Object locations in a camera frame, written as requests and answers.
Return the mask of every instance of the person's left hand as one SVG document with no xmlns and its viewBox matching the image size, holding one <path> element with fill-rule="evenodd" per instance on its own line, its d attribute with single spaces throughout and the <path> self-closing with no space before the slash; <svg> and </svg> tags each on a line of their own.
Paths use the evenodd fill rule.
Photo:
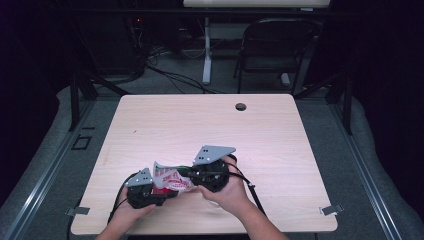
<svg viewBox="0 0 424 240">
<path fill-rule="evenodd" d="M 125 201 L 116 209 L 111 221 L 96 239 L 119 239 L 139 218 L 149 214 L 156 207 L 152 204 L 144 208 L 134 209 L 126 200 L 127 193 L 128 188 L 124 187 L 118 203 Z"/>
</svg>

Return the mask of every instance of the gray triangular bracket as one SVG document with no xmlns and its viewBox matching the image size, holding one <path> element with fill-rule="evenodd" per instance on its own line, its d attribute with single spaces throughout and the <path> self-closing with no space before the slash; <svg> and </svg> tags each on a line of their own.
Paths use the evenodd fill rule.
<svg viewBox="0 0 424 240">
<path fill-rule="evenodd" d="M 221 147 L 221 146 L 211 146 L 204 145 L 196 158 L 193 161 L 193 165 L 203 165 L 213 163 L 218 159 L 221 159 L 224 156 L 229 155 L 236 151 L 234 147 Z"/>
<path fill-rule="evenodd" d="M 134 186 L 140 186 L 140 185 L 146 185 L 146 184 L 152 184 L 152 183 L 153 183 L 153 178 L 152 178 L 152 175 L 150 174 L 150 170 L 149 168 L 145 168 L 139 171 L 132 178 L 130 178 L 128 182 L 125 183 L 125 186 L 134 187 Z"/>
</svg>

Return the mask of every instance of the person's right hand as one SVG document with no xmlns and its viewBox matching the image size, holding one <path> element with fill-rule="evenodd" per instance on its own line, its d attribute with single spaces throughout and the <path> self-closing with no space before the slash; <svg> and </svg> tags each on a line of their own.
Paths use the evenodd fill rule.
<svg viewBox="0 0 424 240">
<path fill-rule="evenodd" d="M 222 160 L 236 166 L 236 161 L 228 156 L 223 157 Z M 231 165 L 228 165 L 228 169 L 230 172 L 239 173 Z M 238 216 L 241 211 L 246 211 L 247 208 L 256 207 L 247 197 L 243 180 L 236 176 L 230 176 L 227 185 L 219 192 L 213 193 L 203 186 L 199 186 L 199 189 L 205 199 L 218 203 L 224 210 L 235 216 Z"/>
</svg>

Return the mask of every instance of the gray carpet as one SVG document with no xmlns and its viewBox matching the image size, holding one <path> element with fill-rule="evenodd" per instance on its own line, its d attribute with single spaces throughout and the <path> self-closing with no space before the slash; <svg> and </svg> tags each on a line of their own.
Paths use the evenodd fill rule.
<svg viewBox="0 0 424 240">
<path fill-rule="evenodd" d="M 223 93 L 235 93 L 236 81 L 232 78 L 235 56 L 226 53 L 215 52 L 214 60 L 216 61 L 213 62 L 212 67 L 212 83 L 207 88 Z M 201 82 L 203 57 L 192 59 L 165 54 L 158 57 L 156 67 L 189 76 Z M 287 92 L 277 76 L 262 78 L 268 79 L 268 82 L 258 84 L 253 78 L 247 80 L 244 86 L 246 93 Z M 186 84 L 178 82 L 175 84 L 178 88 L 162 75 L 146 70 L 140 79 L 119 86 L 135 94 L 202 93 L 201 90 Z M 91 110 L 77 130 L 77 134 L 80 134 L 81 137 L 91 137 L 91 141 L 86 150 L 72 150 L 72 146 L 67 146 L 63 165 L 60 166 L 58 175 L 38 211 L 34 214 L 33 219 L 30 219 L 28 228 L 24 229 L 26 231 L 23 231 L 23 239 L 66 239 L 69 217 L 64 213 L 78 202 L 85 190 L 119 100 L 115 93 L 102 86 L 97 86 L 97 90 L 101 97 L 93 105 L 87 103 L 87 106 L 92 106 Z M 19 215 L 25 200 L 30 196 L 32 188 L 49 167 L 68 134 L 67 129 L 70 123 L 68 91 L 69 89 L 65 89 L 59 94 L 61 109 L 51 131 L 20 183 L 0 209 L 1 238 L 4 238 L 10 231 L 10 226 L 13 226 L 13 221 Z M 338 229 L 331 233 L 320 233 L 319 239 L 386 239 L 354 167 L 354 157 L 338 125 L 339 119 L 332 114 L 331 109 L 334 106 L 328 106 L 320 93 L 311 100 L 297 101 L 297 106 L 330 201 L 332 204 L 342 204 L 346 209 L 337 216 Z M 422 222 L 399 196 L 390 178 L 378 162 L 373 148 L 372 135 L 364 118 L 363 110 L 357 101 L 354 101 L 353 104 L 352 129 L 353 138 L 370 168 L 403 239 L 422 238 L 424 236 Z M 288 233 L 288 236 L 291 239 L 314 239 L 314 235 L 311 233 Z M 71 235 L 71 239 L 94 239 L 94 236 Z"/>
</svg>

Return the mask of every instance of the snack package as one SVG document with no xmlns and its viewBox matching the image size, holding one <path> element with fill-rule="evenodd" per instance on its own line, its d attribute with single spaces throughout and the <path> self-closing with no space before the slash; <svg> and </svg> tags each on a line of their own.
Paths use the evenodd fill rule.
<svg viewBox="0 0 424 240">
<path fill-rule="evenodd" d="M 189 191 L 194 188 L 194 184 L 189 178 L 182 177 L 178 169 L 187 168 L 185 166 L 164 166 L 155 161 L 153 165 L 153 182 L 158 189 L 167 188 L 173 191 Z"/>
</svg>

